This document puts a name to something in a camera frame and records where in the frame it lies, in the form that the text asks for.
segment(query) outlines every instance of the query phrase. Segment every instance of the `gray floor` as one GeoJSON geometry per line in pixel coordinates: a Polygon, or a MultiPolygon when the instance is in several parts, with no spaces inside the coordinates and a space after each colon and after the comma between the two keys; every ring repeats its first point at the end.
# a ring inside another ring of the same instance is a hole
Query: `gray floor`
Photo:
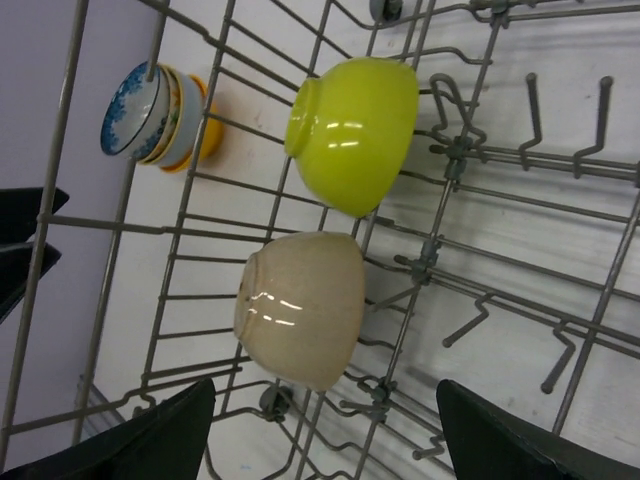
{"type": "MultiPolygon", "coordinates": [[[[0,188],[41,186],[75,0],[0,2],[0,188]]],[[[64,215],[113,218],[124,161],[99,147],[102,116],[124,76],[147,55],[154,15],[132,0],[90,4],[58,185],[71,195],[64,215]]],[[[109,234],[52,228],[62,259],[40,282],[20,390],[18,422],[73,407],[83,369],[109,234]]],[[[20,306],[0,326],[4,405],[20,306]]],[[[70,426],[13,437],[8,467],[69,445],[70,426]]]]}

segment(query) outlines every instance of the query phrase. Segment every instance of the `bowl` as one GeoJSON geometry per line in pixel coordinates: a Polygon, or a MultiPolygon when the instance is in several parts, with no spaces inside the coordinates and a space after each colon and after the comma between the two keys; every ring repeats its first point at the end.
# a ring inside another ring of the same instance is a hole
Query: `bowl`
{"type": "Polygon", "coordinates": [[[348,60],[302,84],[285,150],[324,203],[362,217],[382,201],[400,171],[418,99],[418,81],[408,65],[348,60]]]}
{"type": "Polygon", "coordinates": [[[156,67],[146,81],[147,63],[134,68],[114,94],[100,130],[100,147],[107,155],[140,160],[149,155],[164,132],[169,113],[169,85],[156,67]]]}
{"type": "Polygon", "coordinates": [[[158,167],[175,166],[188,155],[193,148],[204,108],[204,100],[198,84],[175,68],[168,65],[165,67],[178,84],[181,100],[176,129],[167,148],[156,159],[146,163],[146,165],[152,164],[158,167]]]}
{"type": "Polygon", "coordinates": [[[138,163],[142,165],[151,165],[160,158],[160,155],[169,146],[169,142],[176,131],[178,119],[180,118],[180,103],[182,99],[180,98],[180,87],[178,86],[178,81],[169,73],[167,67],[160,64],[158,64],[158,67],[160,67],[162,72],[165,74],[169,85],[169,115],[167,116],[167,123],[165,125],[164,132],[162,132],[162,135],[160,136],[158,144],[149,155],[138,161],[138,163]]]}
{"type": "MultiPolygon", "coordinates": [[[[189,75],[189,77],[198,84],[198,88],[200,89],[200,93],[204,98],[207,94],[207,87],[204,82],[195,75],[189,75]]],[[[215,103],[211,104],[211,108],[209,109],[211,113],[218,113],[218,108],[215,103]]],[[[202,138],[202,145],[200,146],[200,157],[198,158],[198,162],[202,161],[204,158],[213,155],[220,144],[222,143],[222,139],[224,137],[224,124],[216,119],[209,118],[207,119],[207,126],[204,130],[204,136],[202,138]]],[[[185,170],[189,164],[191,163],[192,151],[186,155],[186,157],[176,165],[170,167],[160,167],[162,171],[166,173],[178,173],[182,170],[185,170]]]]}
{"type": "Polygon", "coordinates": [[[349,235],[281,237],[247,261],[234,333],[265,370],[328,390],[342,376],[358,340],[364,286],[362,254],[349,235]]]}

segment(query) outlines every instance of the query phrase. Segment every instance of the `beige bowl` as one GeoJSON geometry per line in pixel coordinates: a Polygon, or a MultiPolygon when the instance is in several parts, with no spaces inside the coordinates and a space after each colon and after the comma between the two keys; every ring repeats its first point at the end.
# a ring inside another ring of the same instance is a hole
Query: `beige bowl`
{"type": "Polygon", "coordinates": [[[363,314],[364,264],[355,240],[298,233],[249,257],[234,333],[265,370],[325,391],[351,359],[363,314]]]}

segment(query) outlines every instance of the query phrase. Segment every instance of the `blue floral bowl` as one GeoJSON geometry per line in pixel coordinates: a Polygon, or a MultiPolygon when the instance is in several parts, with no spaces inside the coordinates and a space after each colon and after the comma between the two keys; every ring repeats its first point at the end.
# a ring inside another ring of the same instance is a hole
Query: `blue floral bowl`
{"type": "Polygon", "coordinates": [[[111,99],[100,131],[100,147],[107,155],[140,160],[160,141],[169,115],[169,84],[156,67],[147,82],[147,62],[124,79],[111,99]]]}

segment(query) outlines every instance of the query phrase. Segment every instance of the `light blue bowl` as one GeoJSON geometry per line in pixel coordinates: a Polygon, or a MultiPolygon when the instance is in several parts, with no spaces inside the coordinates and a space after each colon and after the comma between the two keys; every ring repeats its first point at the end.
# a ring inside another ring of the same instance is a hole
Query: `light blue bowl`
{"type": "Polygon", "coordinates": [[[188,75],[169,69],[182,86],[182,115],[174,133],[174,138],[167,148],[166,154],[157,162],[158,167],[171,167],[181,162],[193,148],[198,133],[198,125],[204,110],[204,99],[198,84],[188,75]]]}
{"type": "Polygon", "coordinates": [[[100,147],[107,155],[140,160],[160,141],[169,113],[169,84],[156,67],[147,82],[147,62],[134,68],[111,99],[100,131],[100,147]]]}

